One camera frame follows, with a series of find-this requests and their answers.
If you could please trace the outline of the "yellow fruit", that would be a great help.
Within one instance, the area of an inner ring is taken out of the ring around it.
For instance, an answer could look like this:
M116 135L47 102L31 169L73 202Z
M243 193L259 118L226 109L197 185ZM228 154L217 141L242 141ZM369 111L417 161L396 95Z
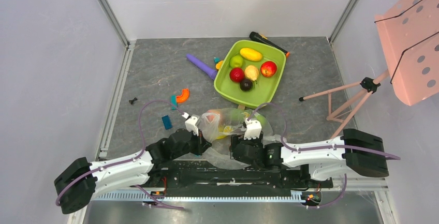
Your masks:
M219 126L218 127L218 136L216 137L217 140L223 139L227 136L230 136L234 134L234 132L237 130L235 126Z

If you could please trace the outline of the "green plastic tray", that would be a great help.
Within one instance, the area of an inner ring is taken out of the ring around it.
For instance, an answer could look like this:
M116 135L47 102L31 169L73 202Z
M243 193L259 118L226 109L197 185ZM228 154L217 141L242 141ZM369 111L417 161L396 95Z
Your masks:
M279 49L239 40L223 60L214 88L225 99L254 109L274 97L286 60Z

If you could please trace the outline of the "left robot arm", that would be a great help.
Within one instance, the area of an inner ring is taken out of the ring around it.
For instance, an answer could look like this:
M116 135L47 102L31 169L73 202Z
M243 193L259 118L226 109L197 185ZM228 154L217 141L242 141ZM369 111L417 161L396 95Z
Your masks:
M105 193L128 187L157 186L163 173L155 168L186 154L202 155L211 143L202 132L194 134L178 129L167 138L144 149L112 160L89 162L86 157L74 160L55 180L55 204L63 214L71 214Z

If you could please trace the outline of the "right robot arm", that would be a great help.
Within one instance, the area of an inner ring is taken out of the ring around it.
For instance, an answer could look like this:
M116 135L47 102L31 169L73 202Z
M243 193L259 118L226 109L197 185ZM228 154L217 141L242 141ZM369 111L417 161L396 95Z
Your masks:
M387 177L387 161L397 159L385 153L382 138L351 128L329 140L291 147L233 135L229 150L232 159L258 170L280 172L299 167L299 181L306 187L351 171L364 177Z

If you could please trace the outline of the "clear plastic bag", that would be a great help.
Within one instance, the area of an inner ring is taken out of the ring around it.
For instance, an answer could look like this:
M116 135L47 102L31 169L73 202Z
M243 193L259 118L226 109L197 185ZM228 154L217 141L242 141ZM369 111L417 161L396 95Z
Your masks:
M252 111L251 109L223 108L211 109L202 114L198 128L202 131L204 138L212 144L209 149L203 152L203 158L220 169L238 170L249 166L265 169L263 161L237 161L229 150L231 136L245 133L243 123Z

